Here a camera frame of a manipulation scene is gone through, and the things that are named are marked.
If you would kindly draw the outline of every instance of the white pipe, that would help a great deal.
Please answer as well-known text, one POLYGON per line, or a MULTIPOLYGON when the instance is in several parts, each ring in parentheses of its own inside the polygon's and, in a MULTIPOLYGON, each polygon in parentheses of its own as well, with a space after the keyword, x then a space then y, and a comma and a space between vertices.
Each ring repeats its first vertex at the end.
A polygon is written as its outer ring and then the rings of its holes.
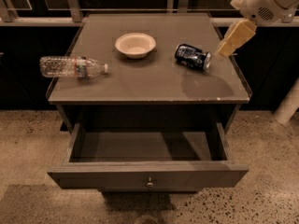
POLYGON ((281 102, 279 108, 274 113, 274 118, 281 124, 287 123, 292 115, 299 108, 299 78, 287 94, 286 98, 281 102))

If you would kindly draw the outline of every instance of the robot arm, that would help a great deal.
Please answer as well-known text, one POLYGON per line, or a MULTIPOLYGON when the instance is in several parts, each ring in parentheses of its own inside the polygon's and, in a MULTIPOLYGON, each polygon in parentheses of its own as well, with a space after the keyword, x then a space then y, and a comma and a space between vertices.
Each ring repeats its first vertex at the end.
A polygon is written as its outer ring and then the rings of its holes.
POLYGON ((215 56, 221 59, 249 41, 257 26, 292 21, 299 0, 232 0, 231 5, 240 10, 244 20, 233 23, 220 42, 215 56))

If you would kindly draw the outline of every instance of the white bowl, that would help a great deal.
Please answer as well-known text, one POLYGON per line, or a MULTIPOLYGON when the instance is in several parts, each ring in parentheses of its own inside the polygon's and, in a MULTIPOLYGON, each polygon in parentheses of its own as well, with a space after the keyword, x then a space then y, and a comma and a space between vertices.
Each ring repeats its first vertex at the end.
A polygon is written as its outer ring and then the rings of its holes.
POLYGON ((129 58, 140 59, 156 47, 156 41, 150 35, 131 33, 118 38, 115 47, 129 58))

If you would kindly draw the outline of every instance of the floor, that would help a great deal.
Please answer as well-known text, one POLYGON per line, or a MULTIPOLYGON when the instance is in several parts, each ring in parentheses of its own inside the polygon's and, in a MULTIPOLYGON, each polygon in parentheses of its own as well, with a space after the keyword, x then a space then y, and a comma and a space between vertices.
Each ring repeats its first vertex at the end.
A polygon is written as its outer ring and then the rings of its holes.
POLYGON ((66 155, 56 111, 0 111, 0 223, 299 224, 299 113, 240 111, 227 134, 249 172, 231 189, 109 193, 59 189, 47 169, 66 155))

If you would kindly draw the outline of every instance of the can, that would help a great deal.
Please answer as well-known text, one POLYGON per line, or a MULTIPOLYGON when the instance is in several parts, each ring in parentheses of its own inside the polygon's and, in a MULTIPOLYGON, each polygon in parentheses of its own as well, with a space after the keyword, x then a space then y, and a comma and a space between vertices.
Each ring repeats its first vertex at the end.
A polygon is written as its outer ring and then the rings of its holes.
POLYGON ((188 44, 180 44, 176 48, 175 58, 192 69, 205 71, 210 66, 212 54, 188 44))

